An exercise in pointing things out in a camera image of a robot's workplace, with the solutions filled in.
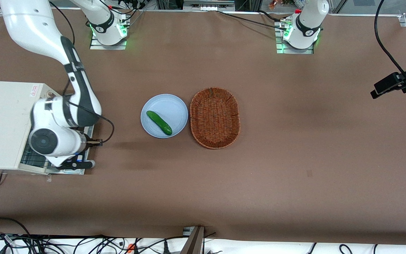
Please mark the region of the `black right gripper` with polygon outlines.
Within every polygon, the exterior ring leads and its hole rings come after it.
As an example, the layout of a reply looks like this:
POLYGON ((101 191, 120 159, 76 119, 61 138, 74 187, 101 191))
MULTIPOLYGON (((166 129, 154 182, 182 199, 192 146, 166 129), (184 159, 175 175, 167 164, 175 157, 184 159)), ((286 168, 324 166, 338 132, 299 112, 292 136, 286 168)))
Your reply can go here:
POLYGON ((82 160, 82 157, 91 146, 103 146, 103 140, 92 140, 89 136, 81 136, 78 143, 78 161, 82 160))

